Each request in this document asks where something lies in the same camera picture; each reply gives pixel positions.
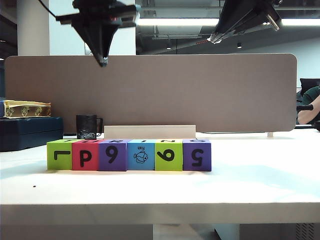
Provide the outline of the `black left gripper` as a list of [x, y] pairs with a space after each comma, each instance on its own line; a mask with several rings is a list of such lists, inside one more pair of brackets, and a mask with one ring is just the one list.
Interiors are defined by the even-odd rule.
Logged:
[[[62, 25], [73, 24], [72, 27], [91, 50], [100, 67], [106, 67], [113, 37], [119, 27], [135, 27], [140, 18], [141, 6], [126, 5], [118, 0], [74, 0], [72, 6], [78, 13], [58, 15], [55, 20]], [[101, 35], [95, 26], [75, 23], [98, 22], [102, 26]]]

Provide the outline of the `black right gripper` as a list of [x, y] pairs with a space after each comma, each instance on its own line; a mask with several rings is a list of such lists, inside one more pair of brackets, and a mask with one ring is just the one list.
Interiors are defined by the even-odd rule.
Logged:
[[282, 19], [275, 7], [282, 2], [282, 0], [226, 0], [218, 24], [208, 40], [218, 44], [227, 38], [259, 31], [267, 26], [279, 31]]

